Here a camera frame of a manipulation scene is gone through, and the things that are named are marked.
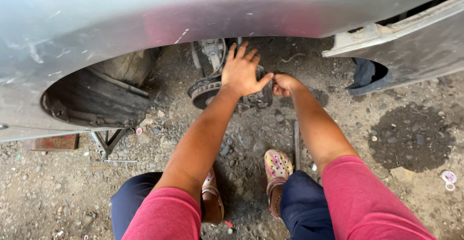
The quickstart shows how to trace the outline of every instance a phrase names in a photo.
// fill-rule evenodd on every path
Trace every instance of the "forearm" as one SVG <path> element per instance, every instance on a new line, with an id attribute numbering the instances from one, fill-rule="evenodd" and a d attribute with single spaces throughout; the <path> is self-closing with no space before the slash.
<path id="1" fill-rule="evenodd" d="M 228 87 L 219 90 L 211 104 L 182 137 L 153 190 L 179 188 L 200 202 L 201 186 L 217 157 L 239 98 L 240 95 Z"/>
<path id="2" fill-rule="evenodd" d="M 359 157 L 339 126 L 304 85 L 296 85 L 291 97 L 301 135 L 320 174 L 327 164 L 343 155 Z"/>

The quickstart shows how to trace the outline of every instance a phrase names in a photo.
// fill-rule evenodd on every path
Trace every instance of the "wooden block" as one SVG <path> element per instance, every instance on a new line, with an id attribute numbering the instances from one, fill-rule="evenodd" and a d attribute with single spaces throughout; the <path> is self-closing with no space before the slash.
<path id="1" fill-rule="evenodd" d="M 79 134 L 27 139 L 25 151 L 68 151 L 78 147 Z"/>

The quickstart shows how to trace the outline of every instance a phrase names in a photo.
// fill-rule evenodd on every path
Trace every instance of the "crocs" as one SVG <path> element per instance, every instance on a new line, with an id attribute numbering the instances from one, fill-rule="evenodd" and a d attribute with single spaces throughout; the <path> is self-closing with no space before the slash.
<path id="1" fill-rule="evenodd" d="M 201 187 L 202 194 L 206 191 L 212 193 L 213 195 L 217 197 L 218 199 L 217 202 L 221 210 L 222 220 L 224 220 L 224 205 L 222 204 L 221 195 L 219 194 L 218 186 L 216 184 L 216 175 L 214 174 L 214 170 L 212 168 L 209 171 L 208 176 L 206 176 L 205 182 L 203 182 L 203 186 Z"/>
<path id="2" fill-rule="evenodd" d="M 285 153 L 277 149 L 269 149 L 264 155 L 264 167 L 266 169 L 266 194 L 270 211 L 270 193 L 276 186 L 283 185 L 293 174 L 293 166 Z"/>

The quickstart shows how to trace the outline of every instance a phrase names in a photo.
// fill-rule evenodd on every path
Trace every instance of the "navy pants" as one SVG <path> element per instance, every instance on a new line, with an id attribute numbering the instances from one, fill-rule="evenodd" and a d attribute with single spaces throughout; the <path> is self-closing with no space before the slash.
<path id="1" fill-rule="evenodd" d="M 162 172 L 127 180 L 111 197 L 111 221 L 115 240 L 120 240 L 137 209 L 158 183 Z M 322 187 L 305 172 L 293 173 L 283 186 L 280 213 L 290 240 L 334 240 L 332 220 Z"/>

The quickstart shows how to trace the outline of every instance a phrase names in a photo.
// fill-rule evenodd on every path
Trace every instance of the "dirt ground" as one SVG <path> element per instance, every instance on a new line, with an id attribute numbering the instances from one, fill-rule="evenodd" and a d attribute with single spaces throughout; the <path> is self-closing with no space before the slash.
<path id="1" fill-rule="evenodd" d="M 267 71 L 289 72 L 312 89 L 363 161 L 433 235 L 440 240 L 464 239 L 464 72 L 353 97 L 344 87 L 351 84 L 355 65 L 348 58 L 320 55 L 332 46 L 331 38 L 255 37 L 250 42 L 259 49 L 260 64 Z M 84 235 L 113 239 L 109 198 L 130 177 L 163 171 L 175 144 L 201 113 L 186 94 L 200 78 L 190 53 L 189 44 L 166 47 L 142 86 L 153 99 L 144 135 L 126 136 L 110 156 L 138 163 L 102 164 L 88 134 L 81 134 L 77 150 L 61 153 L 24 152 L 22 142 L 1 143 L 2 239 L 79 240 Z M 305 55 L 288 63 L 281 60 L 296 53 Z M 278 122 L 282 116 L 285 121 Z M 272 219 L 258 177 L 264 174 L 266 144 L 293 156 L 295 119 L 291 100 L 279 97 L 261 112 L 252 109 L 241 118 L 233 116 L 221 147 L 230 139 L 231 152 L 219 155 L 214 169 L 225 220 L 234 223 L 235 231 L 228 234 L 224 224 L 203 225 L 203 239 L 289 237 L 282 221 Z M 256 143 L 261 147 L 253 150 Z M 320 181 L 302 141 L 301 151 L 302 170 Z M 391 169 L 396 167 L 411 170 L 411 181 L 393 177 Z M 445 169 L 457 175 L 452 192 L 440 178 Z"/>

